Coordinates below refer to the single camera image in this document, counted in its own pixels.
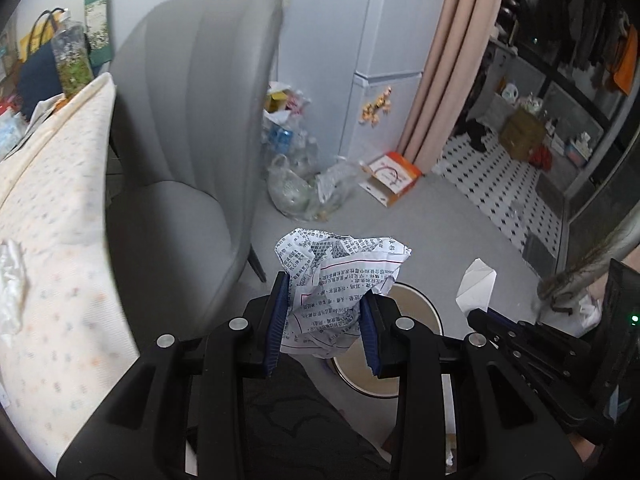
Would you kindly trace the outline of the printed newspaper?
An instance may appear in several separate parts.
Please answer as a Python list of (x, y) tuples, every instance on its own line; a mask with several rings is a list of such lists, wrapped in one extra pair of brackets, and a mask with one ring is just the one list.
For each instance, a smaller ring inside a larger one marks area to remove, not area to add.
[(411, 249), (393, 237), (355, 238), (297, 228), (274, 252), (290, 277), (280, 350), (332, 359), (360, 337), (359, 301), (386, 295)]

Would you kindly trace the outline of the white red paper scrap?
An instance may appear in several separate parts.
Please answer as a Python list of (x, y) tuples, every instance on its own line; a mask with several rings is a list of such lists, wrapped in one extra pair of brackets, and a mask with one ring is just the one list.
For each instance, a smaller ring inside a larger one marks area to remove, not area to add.
[(497, 272), (476, 258), (465, 270), (458, 288), (456, 303), (464, 315), (473, 310), (487, 311), (494, 291)]

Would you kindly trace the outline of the beige trash bin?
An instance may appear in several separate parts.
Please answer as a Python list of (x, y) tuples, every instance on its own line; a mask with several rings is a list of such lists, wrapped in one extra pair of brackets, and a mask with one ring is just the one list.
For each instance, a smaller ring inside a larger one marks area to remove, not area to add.
[(393, 332), (396, 320), (413, 318), (435, 335), (444, 333), (442, 320), (423, 292), (404, 283), (396, 283), (387, 296), (367, 292), (359, 307), (364, 314), (364, 321), (358, 324), (363, 336), (332, 359), (334, 370), (345, 384), (365, 396), (397, 398), (399, 378), (392, 376), (398, 372), (401, 358)]

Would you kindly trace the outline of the clear plastic trash bag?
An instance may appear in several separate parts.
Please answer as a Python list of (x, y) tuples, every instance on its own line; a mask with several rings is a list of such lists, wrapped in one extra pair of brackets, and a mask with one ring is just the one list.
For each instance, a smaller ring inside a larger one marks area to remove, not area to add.
[(342, 157), (328, 169), (304, 179), (294, 172), (285, 155), (278, 155), (268, 167), (267, 191), (273, 206), (285, 217), (326, 221), (367, 177), (363, 166)]

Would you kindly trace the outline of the white bag with trash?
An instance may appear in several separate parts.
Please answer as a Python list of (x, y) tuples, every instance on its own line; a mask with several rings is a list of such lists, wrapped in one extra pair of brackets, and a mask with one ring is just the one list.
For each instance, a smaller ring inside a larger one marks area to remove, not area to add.
[(317, 139), (306, 129), (305, 110), (310, 101), (289, 84), (270, 81), (262, 111), (262, 163), (268, 168), (283, 155), (288, 166), (306, 178), (318, 167)]

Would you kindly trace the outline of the orange white cardboard box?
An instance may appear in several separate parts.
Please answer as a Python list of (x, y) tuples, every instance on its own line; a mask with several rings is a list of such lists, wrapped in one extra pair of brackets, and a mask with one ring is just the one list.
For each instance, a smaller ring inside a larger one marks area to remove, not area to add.
[(388, 152), (363, 167), (367, 177), (359, 183), (384, 207), (393, 206), (423, 176), (422, 171), (396, 152)]

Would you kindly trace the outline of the brown cardboard box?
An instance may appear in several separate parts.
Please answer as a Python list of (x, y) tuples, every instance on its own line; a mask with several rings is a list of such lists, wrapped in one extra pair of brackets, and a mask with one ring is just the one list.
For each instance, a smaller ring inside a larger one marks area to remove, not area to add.
[(499, 143), (512, 159), (527, 162), (531, 154), (544, 143), (544, 124), (524, 108), (518, 108), (499, 133)]

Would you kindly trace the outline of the grey upholstered chair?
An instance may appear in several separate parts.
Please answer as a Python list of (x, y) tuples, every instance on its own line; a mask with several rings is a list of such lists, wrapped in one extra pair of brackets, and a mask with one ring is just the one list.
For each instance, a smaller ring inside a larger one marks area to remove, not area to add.
[(214, 328), (250, 258), (281, 23), (282, 0), (167, 0), (114, 57), (124, 186), (106, 236), (139, 348)]

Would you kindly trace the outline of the crumpled white tissue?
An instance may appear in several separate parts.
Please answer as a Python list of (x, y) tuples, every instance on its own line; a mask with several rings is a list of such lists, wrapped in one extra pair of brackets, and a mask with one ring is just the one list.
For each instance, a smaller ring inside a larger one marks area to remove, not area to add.
[(12, 347), (13, 338), (23, 327), (23, 310), (28, 277), (21, 245), (14, 240), (1, 243), (1, 341)]

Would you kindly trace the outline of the white refrigerator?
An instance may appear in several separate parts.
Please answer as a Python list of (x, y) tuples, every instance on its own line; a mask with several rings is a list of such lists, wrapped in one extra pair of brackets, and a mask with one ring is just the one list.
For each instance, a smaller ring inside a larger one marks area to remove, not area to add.
[(321, 165), (397, 148), (444, 0), (288, 0), (278, 81), (303, 93)]

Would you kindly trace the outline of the clear jar with green contents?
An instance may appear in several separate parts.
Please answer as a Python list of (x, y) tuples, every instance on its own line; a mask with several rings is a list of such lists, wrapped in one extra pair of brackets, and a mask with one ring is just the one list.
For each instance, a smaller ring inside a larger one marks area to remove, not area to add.
[(62, 92), (66, 99), (73, 99), (93, 81), (84, 26), (63, 12), (51, 39), (51, 47)]

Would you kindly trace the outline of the navy tote bag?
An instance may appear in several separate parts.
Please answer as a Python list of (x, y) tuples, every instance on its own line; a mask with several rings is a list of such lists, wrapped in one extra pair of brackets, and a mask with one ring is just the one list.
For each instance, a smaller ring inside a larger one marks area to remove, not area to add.
[(62, 92), (58, 70), (51, 47), (51, 41), (43, 40), (47, 27), (52, 32), (58, 30), (55, 13), (62, 13), (62, 8), (44, 10), (29, 32), (25, 61), (20, 69), (16, 85), (17, 95), (22, 100), (21, 114), (29, 120), (40, 101), (45, 101)]

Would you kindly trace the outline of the pink curtain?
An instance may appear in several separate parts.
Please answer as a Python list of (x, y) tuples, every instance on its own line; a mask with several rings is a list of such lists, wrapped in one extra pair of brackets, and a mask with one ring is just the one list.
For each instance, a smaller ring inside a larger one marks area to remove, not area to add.
[(439, 160), (471, 91), (501, 0), (444, 0), (399, 153), (422, 174)]

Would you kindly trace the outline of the green tall box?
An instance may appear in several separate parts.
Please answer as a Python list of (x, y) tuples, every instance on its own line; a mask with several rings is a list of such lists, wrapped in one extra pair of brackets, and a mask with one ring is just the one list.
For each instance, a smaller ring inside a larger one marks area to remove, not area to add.
[(112, 59), (108, 0), (85, 0), (85, 26), (89, 41), (89, 58), (93, 67), (100, 67)]

